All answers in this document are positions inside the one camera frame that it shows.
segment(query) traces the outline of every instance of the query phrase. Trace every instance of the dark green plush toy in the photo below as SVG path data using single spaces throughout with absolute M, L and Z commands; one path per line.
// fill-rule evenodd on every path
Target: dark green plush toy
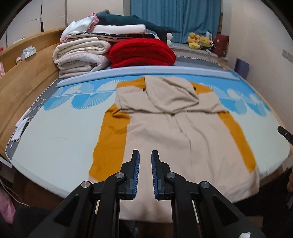
M 124 26 L 124 25 L 138 25 L 144 24 L 148 30 L 154 31 L 158 37 L 165 43 L 167 43 L 167 33 L 175 32 L 178 33 L 180 31 L 174 29 L 173 27 L 167 26 L 159 26 L 153 24 L 152 22 L 143 20 L 136 15 L 133 16 L 121 16 L 115 14 L 107 14 L 105 12 L 97 13 L 97 17 L 99 18 L 99 22 L 97 25 L 104 26 Z

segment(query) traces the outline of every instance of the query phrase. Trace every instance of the mattress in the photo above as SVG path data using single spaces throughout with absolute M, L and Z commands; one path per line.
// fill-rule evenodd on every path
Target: mattress
M 290 146 L 277 132 L 280 124 L 268 105 L 236 73 L 230 73 L 237 80 L 177 73 L 162 75 L 185 78 L 208 86 L 217 94 L 241 126 L 264 178 L 288 157 Z M 91 79 L 58 88 L 26 128 L 12 164 L 40 186 L 61 197 L 68 196 L 89 178 L 93 150 L 104 113 L 115 102 L 116 85 L 144 75 Z

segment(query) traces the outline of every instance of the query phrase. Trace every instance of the beige and orange jacket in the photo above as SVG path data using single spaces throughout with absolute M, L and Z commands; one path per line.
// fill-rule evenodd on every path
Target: beige and orange jacket
M 171 202 L 155 200 L 151 152 L 187 181 L 209 181 L 231 202 L 256 194 L 259 172 L 245 136 L 208 87 L 183 78 L 145 76 L 117 85 L 93 152 L 90 177 L 103 181 L 140 152 L 137 195 L 120 218 L 172 222 Z

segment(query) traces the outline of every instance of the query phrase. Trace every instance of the curtain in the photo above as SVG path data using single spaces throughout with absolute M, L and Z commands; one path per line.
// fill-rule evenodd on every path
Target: curtain
M 172 33 L 172 41 L 184 43 L 190 32 L 216 35 L 221 0 L 131 0 L 130 8 L 131 15 L 181 31 Z

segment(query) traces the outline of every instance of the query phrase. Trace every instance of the silver bolt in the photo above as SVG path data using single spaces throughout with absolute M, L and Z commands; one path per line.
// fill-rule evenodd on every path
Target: silver bolt
M 90 185 L 91 185 L 91 184 L 90 184 L 89 181 L 83 181 L 83 182 L 81 183 L 81 186 L 82 186 L 83 188 L 88 188 Z
M 166 176 L 167 176 L 168 178 L 172 179 L 172 178 L 175 178 L 175 173 L 173 173 L 173 172 L 169 172 L 169 173 L 166 174 Z
M 209 188 L 209 183 L 204 181 L 200 184 L 203 188 Z
M 124 177 L 124 173 L 118 172 L 117 174 L 115 174 L 115 177 L 118 178 L 118 179 L 121 179 L 121 178 Z

